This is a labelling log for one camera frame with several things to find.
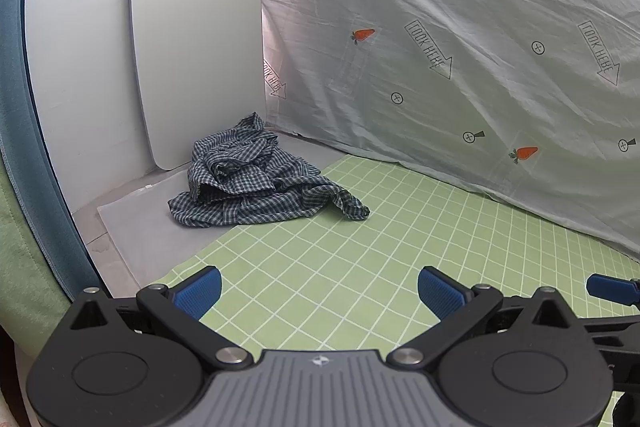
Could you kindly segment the blue plaid shirt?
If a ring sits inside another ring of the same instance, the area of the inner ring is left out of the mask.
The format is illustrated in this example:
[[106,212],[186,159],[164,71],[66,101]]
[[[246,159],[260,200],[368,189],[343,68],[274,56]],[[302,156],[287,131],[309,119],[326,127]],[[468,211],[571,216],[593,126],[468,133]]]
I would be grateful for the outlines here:
[[253,113],[234,127],[194,142],[189,190],[168,200],[172,219],[187,228],[263,225],[310,218],[332,205],[352,221],[370,209],[279,145]]

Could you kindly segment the green grid cutting mat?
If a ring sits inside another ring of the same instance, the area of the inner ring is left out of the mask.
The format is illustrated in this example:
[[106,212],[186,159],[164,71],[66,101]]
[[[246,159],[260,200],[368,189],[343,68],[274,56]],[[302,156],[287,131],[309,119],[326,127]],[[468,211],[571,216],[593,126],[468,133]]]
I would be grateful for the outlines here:
[[174,286],[213,265],[222,294],[206,325],[253,355],[264,349],[390,352],[436,323],[416,292],[427,265],[507,296],[561,291],[581,317],[625,308],[587,294],[591,274],[638,277],[634,259],[521,209],[384,162],[348,156],[326,169],[368,219],[326,208],[309,219],[236,227],[172,267]]

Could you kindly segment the teal fabric strip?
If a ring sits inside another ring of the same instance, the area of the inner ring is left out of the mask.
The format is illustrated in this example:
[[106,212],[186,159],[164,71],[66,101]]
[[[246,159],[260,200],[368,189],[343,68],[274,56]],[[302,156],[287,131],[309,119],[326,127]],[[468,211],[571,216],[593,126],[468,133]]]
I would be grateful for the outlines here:
[[68,299],[105,291],[65,202],[44,143],[26,46],[26,0],[1,0],[1,156],[18,205]]

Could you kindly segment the carrot print backdrop sheet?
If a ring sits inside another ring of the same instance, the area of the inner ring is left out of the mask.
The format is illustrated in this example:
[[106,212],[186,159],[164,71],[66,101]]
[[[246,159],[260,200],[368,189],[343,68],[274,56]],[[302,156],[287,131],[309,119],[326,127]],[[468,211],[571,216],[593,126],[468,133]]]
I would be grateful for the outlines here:
[[639,0],[262,0],[267,118],[639,250]]

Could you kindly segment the white rounded board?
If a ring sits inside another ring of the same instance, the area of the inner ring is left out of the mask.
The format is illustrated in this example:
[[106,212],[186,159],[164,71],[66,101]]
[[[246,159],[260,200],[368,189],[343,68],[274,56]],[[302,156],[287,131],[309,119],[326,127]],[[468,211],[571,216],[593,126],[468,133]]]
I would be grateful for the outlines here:
[[130,0],[146,133],[158,168],[193,143],[266,113],[262,0]]

